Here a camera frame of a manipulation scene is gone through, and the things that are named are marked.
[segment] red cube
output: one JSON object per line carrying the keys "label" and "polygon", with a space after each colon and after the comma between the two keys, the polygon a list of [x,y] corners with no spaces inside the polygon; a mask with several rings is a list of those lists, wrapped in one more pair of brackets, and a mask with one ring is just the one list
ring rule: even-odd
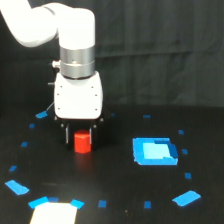
{"label": "red cube", "polygon": [[87,153],[91,151],[90,133],[87,130],[79,130],[74,134],[74,151],[78,153]]}

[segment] blue tape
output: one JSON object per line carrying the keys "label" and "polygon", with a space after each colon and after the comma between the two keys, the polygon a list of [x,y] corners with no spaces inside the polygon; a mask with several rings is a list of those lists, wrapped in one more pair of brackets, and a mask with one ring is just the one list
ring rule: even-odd
{"label": "blue tape", "polygon": [[48,198],[48,201],[49,202],[58,202],[58,198],[56,198],[56,197],[50,197],[50,198]]}
{"label": "blue tape", "polygon": [[169,145],[170,141],[154,141],[155,144],[166,144]]}
{"label": "blue tape", "polygon": [[173,158],[178,158],[176,146],[173,144],[168,144],[168,147],[170,150],[170,156],[172,156]]}
{"label": "blue tape", "polygon": [[185,173],[185,178],[186,179],[191,179],[191,173]]}
{"label": "blue tape", "polygon": [[179,130],[179,134],[180,135],[184,135],[184,131],[183,130]]}
{"label": "blue tape", "polygon": [[182,149],[182,152],[183,152],[184,155],[187,155],[188,154],[187,149]]}
{"label": "blue tape", "polygon": [[18,184],[14,180],[6,182],[5,185],[9,187],[12,191],[14,191],[17,195],[26,194],[29,191],[28,188]]}
{"label": "blue tape", "polygon": [[151,202],[150,201],[145,201],[144,208],[150,209],[151,208]]}
{"label": "blue tape", "polygon": [[21,147],[27,147],[27,144],[28,144],[27,142],[23,142]]}
{"label": "blue tape", "polygon": [[17,166],[11,166],[11,168],[9,169],[10,172],[15,171],[15,169],[17,168]]}
{"label": "blue tape", "polygon": [[139,165],[177,165],[177,158],[163,158],[163,159],[145,159],[143,144],[154,143],[160,141],[170,141],[169,138],[136,138],[133,139],[133,154],[134,161]]}
{"label": "blue tape", "polygon": [[77,201],[77,200],[72,200],[71,205],[77,207],[78,209],[82,208],[82,206],[84,205],[84,202],[81,201]]}
{"label": "blue tape", "polygon": [[199,198],[201,198],[201,195],[197,194],[194,191],[188,191],[187,193],[174,198],[173,201],[176,202],[179,206],[185,206]]}
{"label": "blue tape", "polygon": [[28,203],[28,205],[30,206],[30,208],[34,209],[35,207],[37,207],[38,205],[44,204],[46,202],[49,202],[47,197],[43,197],[43,198],[39,198],[35,201],[31,201]]}
{"label": "blue tape", "polygon": [[99,208],[106,208],[106,206],[107,206],[107,202],[106,201],[103,201],[103,200],[99,201],[99,204],[98,204]]}
{"label": "blue tape", "polygon": [[36,115],[37,118],[41,119],[41,118],[44,118],[44,117],[47,117],[47,112],[46,111],[43,111],[39,114]]}

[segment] black wall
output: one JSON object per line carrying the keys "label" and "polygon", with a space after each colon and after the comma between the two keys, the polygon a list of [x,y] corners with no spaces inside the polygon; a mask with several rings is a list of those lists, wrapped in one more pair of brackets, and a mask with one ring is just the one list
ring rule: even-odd
{"label": "black wall", "polygon": [[[106,103],[224,106],[223,0],[58,2],[96,16],[96,69]],[[25,48],[0,15],[3,104],[50,104],[48,63],[58,59],[58,40]]]}

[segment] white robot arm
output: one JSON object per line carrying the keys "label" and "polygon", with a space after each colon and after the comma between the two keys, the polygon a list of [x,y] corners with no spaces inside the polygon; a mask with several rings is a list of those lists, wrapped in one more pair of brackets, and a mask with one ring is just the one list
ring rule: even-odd
{"label": "white robot arm", "polygon": [[31,8],[27,0],[0,0],[0,10],[15,39],[37,47],[59,38],[60,69],[54,90],[55,113],[63,119],[96,119],[103,92],[95,71],[95,17],[87,9],[50,3]]}

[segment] black table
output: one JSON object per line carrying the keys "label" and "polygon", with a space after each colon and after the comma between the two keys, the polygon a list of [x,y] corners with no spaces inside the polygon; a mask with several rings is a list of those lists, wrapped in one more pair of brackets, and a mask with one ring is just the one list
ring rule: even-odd
{"label": "black table", "polygon": [[[13,106],[0,118],[0,223],[29,223],[28,202],[47,196],[85,202],[77,224],[223,223],[224,110],[219,108],[109,106],[114,141],[86,155],[67,150],[60,127],[35,115],[45,106]],[[168,137],[177,166],[134,162],[132,139]],[[28,146],[21,147],[22,142]],[[188,149],[184,156],[182,149]],[[9,168],[17,165],[15,172]],[[190,172],[192,179],[185,179]],[[30,191],[21,196],[5,186],[15,180]],[[196,191],[201,199],[179,207],[175,197]],[[106,208],[98,208],[106,200]],[[152,208],[144,209],[144,201]]]}

